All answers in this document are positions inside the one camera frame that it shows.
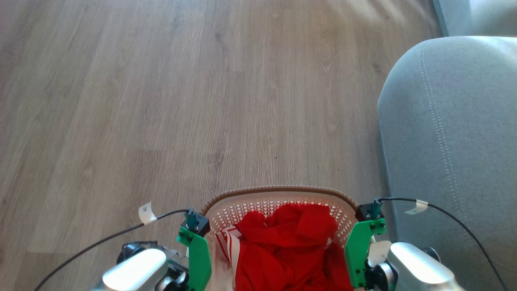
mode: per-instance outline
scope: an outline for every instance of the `wooden floor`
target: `wooden floor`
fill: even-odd
[[[5,0],[0,4],[0,289],[154,212],[240,187],[387,194],[376,103],[397,59],[440,36],[428,0]],[[81,290],[137,239],[46,290]]]

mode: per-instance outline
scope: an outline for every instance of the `green 3d-printed part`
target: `green 3d-printed part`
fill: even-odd
[[[187,291],[204,291],[212,275],[208,243],[203,237],[184,227],[181,227],[176,240],[189,248],[189,281],[187,282]]]
[[[353,288],[367,285],[364,273],[365,261],[370,247],[372,235],[380,235],[386,232],[384,219],[358,222],[352,228],[345,246],[345,261],[348,269],[348,277]]]

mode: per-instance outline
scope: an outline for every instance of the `plastic basket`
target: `plastic basket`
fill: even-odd
[[[209,201],[201,213],[210,219],[210,232],[205,238],[211,249],[218,247],[216,233],[242,220],[249,211],[259,211],[266,216],[288,203],[326,205],[338,223],[334,242],[344,248],[352,227],[357,222],[355,210],[358,205],[348,195],[336,190],[310,186],[266,186],[244,188],[222,193]],[[212,258],[212,268],[216,260]],[[227,284],[209,284],[207,290],[228,290]]]

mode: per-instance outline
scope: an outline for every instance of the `red and white striped fabric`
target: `red and white striped fabric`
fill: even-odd
[[[217,233],[219,247],[223,251],[228,263],[232,266],[234,278],[239,262],[240,237],[242,237],[242,234],[233,225]]]

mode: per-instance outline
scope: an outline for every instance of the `red clothing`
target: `red clothing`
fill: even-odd
[[[236,291],[353,290],[343,249],[328,245],[338,226],[327,206],[284,205],[268,218],[249,212],[235,226]]]

